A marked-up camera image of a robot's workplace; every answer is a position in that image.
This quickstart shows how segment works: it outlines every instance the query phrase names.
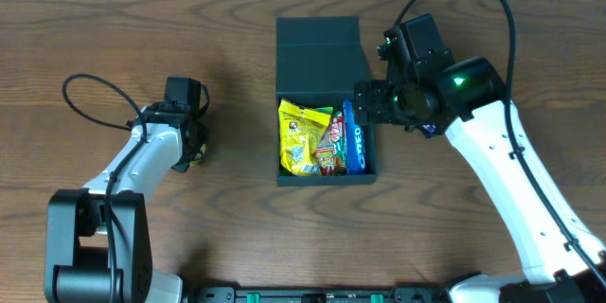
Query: blue snack package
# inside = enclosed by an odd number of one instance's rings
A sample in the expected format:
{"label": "blue snack package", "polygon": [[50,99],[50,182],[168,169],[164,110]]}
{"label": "blue snack package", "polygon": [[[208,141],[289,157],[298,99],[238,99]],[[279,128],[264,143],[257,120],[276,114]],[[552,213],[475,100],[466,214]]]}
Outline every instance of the blue snack package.
{"label": "blue snack package", "polygon": [[348,148],[348,174],[366,174],[364,132],[353,121],[353,103],[349,99],[343,101],[343,116],[345,117],[345,137]]}

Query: candy wrapper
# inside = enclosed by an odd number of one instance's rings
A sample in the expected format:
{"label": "candy wrapper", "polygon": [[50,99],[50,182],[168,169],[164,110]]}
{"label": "candy wrapper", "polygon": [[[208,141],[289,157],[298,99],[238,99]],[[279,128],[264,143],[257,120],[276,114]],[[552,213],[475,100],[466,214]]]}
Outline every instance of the candy wrapper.
{"label": "candy wrapper", "polygon": [[280,164],[293,175],[320,175],[314,157],[324,131],[330,124],[330,113],[299,108],[283,99],[278,109],[280,123]]}
{"label": "candy wrapper", "polygon": [[345,131],[348,146],[348,174],[365,174],[366,150],[364,132],[353,121],[353,104],[349,99],[343,101],[343,115],[345,116]]}
{"label": "candy wrapper", "polygon": [[313,154],[322,175],[347,173],[346,147],[345,118],[343,113],[336,112]]}

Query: box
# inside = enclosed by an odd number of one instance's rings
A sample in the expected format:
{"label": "box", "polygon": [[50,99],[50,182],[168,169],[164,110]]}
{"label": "box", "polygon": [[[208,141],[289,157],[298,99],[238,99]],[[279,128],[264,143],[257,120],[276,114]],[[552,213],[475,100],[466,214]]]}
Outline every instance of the box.
{"label": "box", "polygon": [[[358,81],[369,81],[368,64],[360,45],[357,17],[276,19],[276,102],[286,98],[310,108],[332,106],[343,110],[343,100],[353,99]],[[280,176],[279,134],[277,185],[369,185],[377,179],[375,132],[363,127],[366,174],[342,176]]]}

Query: wooden surface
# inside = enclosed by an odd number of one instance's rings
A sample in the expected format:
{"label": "wooden surface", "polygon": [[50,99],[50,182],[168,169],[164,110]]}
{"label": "wooden surface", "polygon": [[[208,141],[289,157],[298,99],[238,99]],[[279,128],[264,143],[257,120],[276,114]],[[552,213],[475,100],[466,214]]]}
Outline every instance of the wooden surface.
{"label": "wooden surface", "polygon": [[[520,273],[503,222],[445,138],[377,129],[374,186],[277,188],[275,18],[359,15],[375,78],[382,32],[407,0],[0,0],[0,302],[43,301],[46,205],[96,176],[127,140],[62,101],[79,72],[146,105],[166,76],[208,85],[207,162],[170,172],[148,206],[154,267],[197,283],[391,286],[480,270]],[[508,0],[514,100],[566,199],[606,240],[606,0]],[[505,74],[495,0],[420,0],[458,60]],[[122,123],[118,96],[81,81],[81,108]]]}

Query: yellow snack bag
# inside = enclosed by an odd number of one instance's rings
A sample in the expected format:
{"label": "yellow snack bag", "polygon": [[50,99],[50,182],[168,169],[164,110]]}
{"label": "yellow snack bag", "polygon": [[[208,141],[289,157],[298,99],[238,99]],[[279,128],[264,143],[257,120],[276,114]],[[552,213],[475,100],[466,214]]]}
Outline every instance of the yellow snack bag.
{"label": "yellow snack bag", "polygon": [[280,163],[293,175],[322,175],[313,157],[330,114],[299,108],[283,99],[278,108],[280,122]]}

